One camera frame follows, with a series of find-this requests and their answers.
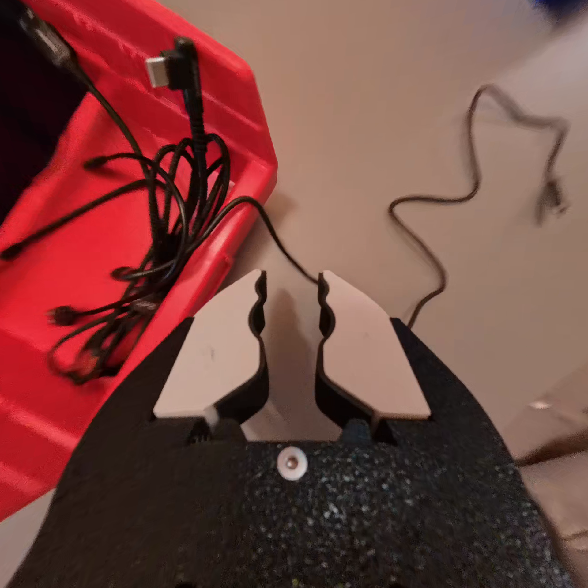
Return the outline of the red plastic bin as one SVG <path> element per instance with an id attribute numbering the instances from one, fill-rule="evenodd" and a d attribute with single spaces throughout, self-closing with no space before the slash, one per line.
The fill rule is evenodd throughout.
<path id="1" fill-rule="evenodd" d="M 277 159 L 249 65 L 157 1 L 24 1 L 73 46 L 98 89 L 151 156 L 189 134 L 181 96 L 152 89 L 145 59 L 195 42 L 204 124 L 231 156 L 227 200 L 265 203 L 276 186 Z M 141 178 L 138 164 L 100 172 L 83 161 L 129 146 L 96 99 L 52 66 L 1 1 L 1 250 L 42 226 Z M 53 489 L 92 418 L 122 379 L 184 318 L 219 289 L 256 214 L 231 212 L 163 301 L 112 378 L 77 386 L 48 365 L 68 329 L 48 322 L 56 306 L 88 309 L 115 300 L 124 285 L 110 274 L 136 266 L 151 241 L 144 190 L 122 195 L 1 261 L 1 519 Z"/>

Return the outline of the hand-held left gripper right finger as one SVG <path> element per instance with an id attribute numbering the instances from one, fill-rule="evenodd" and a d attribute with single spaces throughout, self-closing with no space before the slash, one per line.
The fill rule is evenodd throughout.
<path id="1" fill-rule="evenodd" d="M 391 317 L 330 270 L 318 279 L 320 307 L 315 401 L 344 429 L 366 423 L 378 436 L 388 421 L 427 421 L 432 410 Z"/>

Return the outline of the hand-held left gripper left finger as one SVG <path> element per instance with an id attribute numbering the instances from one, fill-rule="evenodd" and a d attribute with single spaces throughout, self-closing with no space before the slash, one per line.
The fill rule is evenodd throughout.
<path id="1" fill-rule="evenodd" d="M 254 269 L 194 314 L 153 407 L 158 423 L 200 423 L 207 432 L 225 422 L 241 428 L 265 406 L 266 299 L 266 272 Z"/>

